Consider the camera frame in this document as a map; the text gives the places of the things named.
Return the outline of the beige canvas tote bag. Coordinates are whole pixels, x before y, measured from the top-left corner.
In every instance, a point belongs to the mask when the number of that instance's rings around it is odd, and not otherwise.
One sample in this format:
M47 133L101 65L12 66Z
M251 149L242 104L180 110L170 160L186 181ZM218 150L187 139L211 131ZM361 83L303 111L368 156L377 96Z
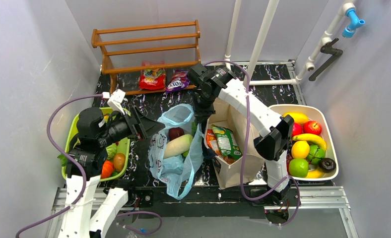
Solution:
M258 132L251 125L245 145L246 117L221 99L216 99L213 107L215 113L206 122L204 144L213 155L220 189L253 181L264 164L253 142Z

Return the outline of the dark red apple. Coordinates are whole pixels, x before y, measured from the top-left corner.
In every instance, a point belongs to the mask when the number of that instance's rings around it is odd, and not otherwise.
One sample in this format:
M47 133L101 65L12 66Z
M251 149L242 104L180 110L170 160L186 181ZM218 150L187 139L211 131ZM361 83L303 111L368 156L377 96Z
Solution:
M172 141L180 136L185 135L185 132L180 127L170 128L168 131L169 140Z

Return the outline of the orange snack bag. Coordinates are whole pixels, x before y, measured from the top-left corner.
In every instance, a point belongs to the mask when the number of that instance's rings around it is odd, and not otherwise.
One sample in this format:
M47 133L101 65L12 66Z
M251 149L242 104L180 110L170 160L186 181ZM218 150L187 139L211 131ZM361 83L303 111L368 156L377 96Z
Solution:
M215 134L213 133L212 129L207 130L206 141L207 141L209 148L212 149L216 155L221 156L221 152L219 150L217 138L216 138Z

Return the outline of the white radish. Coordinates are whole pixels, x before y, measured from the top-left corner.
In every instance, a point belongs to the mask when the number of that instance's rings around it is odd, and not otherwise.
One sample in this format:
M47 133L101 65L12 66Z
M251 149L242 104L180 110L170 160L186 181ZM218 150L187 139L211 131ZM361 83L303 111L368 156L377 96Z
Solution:
M171 158L188 152L193 140L193 136L190 134L184 134L180 137L177 137L174 140L171 140L166 144L164 151L164 159Z

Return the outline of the green Fox's candy bag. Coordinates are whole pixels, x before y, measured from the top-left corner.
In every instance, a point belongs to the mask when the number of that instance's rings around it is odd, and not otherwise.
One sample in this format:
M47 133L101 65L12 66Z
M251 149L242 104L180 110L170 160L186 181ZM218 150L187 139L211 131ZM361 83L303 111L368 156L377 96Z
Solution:
M223 160L229 161L229 164L239 160L242 156L242 152L234 138L233 131L214 124L211 126L211 129L217 138Z

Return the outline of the light blue plastic bag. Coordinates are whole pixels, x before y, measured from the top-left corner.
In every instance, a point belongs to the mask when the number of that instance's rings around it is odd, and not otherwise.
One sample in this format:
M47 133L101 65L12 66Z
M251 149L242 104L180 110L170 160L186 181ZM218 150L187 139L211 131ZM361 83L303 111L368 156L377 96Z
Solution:
M202 143L204 134L195 122L194 111L189 104L179 104L164 112L157 120L165 128L152 136L148 159L149 170L155 179L166 184L166 192L176 200L183 199L191 190L195 174L203 163ZM170 128L180 127L185 134L193 136L189 154L164 159L166 144L170 142Z

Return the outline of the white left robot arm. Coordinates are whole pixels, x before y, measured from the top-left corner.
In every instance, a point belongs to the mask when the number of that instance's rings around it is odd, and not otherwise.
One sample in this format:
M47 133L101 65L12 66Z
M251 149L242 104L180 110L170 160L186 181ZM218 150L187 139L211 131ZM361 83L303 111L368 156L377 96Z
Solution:
M103 238L119 209L128 200L123 183L109 190L106 200L91 215L94 194L108 159L106 148L122 139L148 139L165 128L161 122L144 116L136 107L131 111L113 109L108 114L91 107L78 114L77 133L70 141L66 164L68 211L63 217L59 237Z

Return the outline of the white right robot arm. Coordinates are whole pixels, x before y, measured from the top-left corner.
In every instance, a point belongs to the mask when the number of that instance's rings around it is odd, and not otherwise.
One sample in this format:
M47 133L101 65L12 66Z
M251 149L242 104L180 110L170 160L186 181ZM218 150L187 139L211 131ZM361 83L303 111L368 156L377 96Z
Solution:
M209 70L201 63L192 66L187 74L195 86L192 91L193 108L196 122L204 126L215 114L213 103L219 98L235 108L247 119L244 143L248 143L251 126L259 132L254 139L256 151L265 159L268 191L257 197L249 197L245 193L243 176L240 176L240 190L248 201L256 201L275 193L276 197L284 197L290 189L292 179L286 169L287 148L292 135L294 119L282 116L270 110L250 92L251 77L240 65L239 68L247 78L247 83L238 79L236 74L225 65Z

